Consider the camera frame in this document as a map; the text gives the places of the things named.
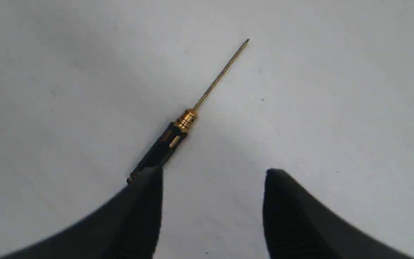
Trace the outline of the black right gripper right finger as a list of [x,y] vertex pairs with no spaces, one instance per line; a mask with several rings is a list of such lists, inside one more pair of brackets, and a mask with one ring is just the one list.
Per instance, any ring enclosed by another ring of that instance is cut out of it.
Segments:
[[266,172],[263,233],[271,259],[410,259],[360,231],[285,170]]

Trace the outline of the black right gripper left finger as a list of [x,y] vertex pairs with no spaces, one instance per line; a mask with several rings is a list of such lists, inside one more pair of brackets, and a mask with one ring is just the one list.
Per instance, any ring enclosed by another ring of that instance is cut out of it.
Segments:
[[163,169],[146,167],[105,205],[2,259],[151,259],[162,223]]

